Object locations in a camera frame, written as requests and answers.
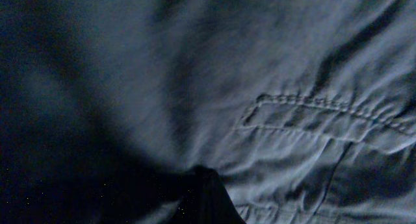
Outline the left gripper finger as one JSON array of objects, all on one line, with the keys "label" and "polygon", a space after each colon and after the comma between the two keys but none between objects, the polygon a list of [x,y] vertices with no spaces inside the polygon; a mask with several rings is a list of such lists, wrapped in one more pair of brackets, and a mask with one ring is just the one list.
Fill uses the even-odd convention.
[{"label": "left gripper finger", "polygon": [[189,177],[170,224],[245,224],[215,170],[196,166]]}]

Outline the navy blue shorts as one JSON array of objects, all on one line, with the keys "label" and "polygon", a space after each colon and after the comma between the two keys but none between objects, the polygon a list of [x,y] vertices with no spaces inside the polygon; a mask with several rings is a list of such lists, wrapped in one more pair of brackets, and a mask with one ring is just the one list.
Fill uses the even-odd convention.
[{"label": "navy blue shorts", "polygon": [[1,222],[415,222],[415,0],[1,0]]}]

